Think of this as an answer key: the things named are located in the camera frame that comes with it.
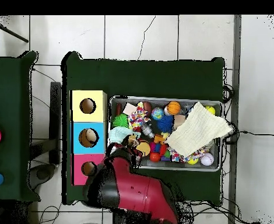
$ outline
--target round hole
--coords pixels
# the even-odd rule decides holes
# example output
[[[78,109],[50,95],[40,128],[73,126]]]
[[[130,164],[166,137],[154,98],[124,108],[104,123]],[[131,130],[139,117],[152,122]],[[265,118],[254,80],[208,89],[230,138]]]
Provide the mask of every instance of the round hole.
[[[91,114],[96,110],[96,102],[91,98],[86,98],[80,102],[80,110],[85,114]]]
[[[92,176],[96,173],[97,166],[94,162],[84,162],[81,171],[85,176]]]
[[[80,132],[79,142],[85,148],[92,148],[97,144],[99,136],[94,129],[84,129]]]

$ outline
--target blue box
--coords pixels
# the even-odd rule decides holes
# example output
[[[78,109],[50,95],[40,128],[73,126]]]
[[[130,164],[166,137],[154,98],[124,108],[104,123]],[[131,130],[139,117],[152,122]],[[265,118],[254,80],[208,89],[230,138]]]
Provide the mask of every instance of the blue box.
[[[106,140],[106,130],[105,124],[103,122],[74,122],[73,124],[73,153],[74,154],[103,154],[105,153]],[[96,145],[91,148],[85,148],[79,142],[79,135],[84,129],[94,129],[99,140]]]

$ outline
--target yellow ball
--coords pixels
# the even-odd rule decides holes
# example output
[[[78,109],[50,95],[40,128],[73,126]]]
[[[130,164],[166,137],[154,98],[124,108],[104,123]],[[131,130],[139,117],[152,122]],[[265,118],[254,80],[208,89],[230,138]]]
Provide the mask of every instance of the yellow ball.
[[[198,158],[196,158],[196,159],[191,159],[191,160],[189,160],[188,161],[188,163],[190,164],[190,165],[194,165],[194,164],[196,164],[197,162],[198,162]]]
[[[206,106],[205,108],[206,108],[211,114],[213,114],[213,115],[216,114],[216,110],[215,110],[213,107],[211,107],[211,106]]]

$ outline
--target towel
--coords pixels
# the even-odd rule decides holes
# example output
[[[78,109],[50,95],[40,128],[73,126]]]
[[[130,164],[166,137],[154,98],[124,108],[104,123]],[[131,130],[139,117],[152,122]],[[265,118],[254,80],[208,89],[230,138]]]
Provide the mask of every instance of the towel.
[[[224,118],[207,111],[200,102],[194,105],[185,122],[166,139],[180,155],[188,157],[215,138],[232,131]]]
[[[140,138],[140,135],[141,135],[140,132],[133,132],[133,130],[131,129],[128,129],[122,126],[117,126],[109,131],[108,137],[109,137],[110,143],[116,142],[118,144],[121,144],[126,136],[132,135],[132,134],[134,134],[137,139]]]

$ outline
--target red ball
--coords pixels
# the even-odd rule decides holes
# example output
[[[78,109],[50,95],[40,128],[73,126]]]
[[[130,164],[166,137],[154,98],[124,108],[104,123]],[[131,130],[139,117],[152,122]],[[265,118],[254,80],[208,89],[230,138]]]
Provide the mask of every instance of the red ball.
[[[161,156],[160,156],[159,153],[150,153],[149,159],[150,159],[152,162],[158,162],[158,161],[160,161]]]

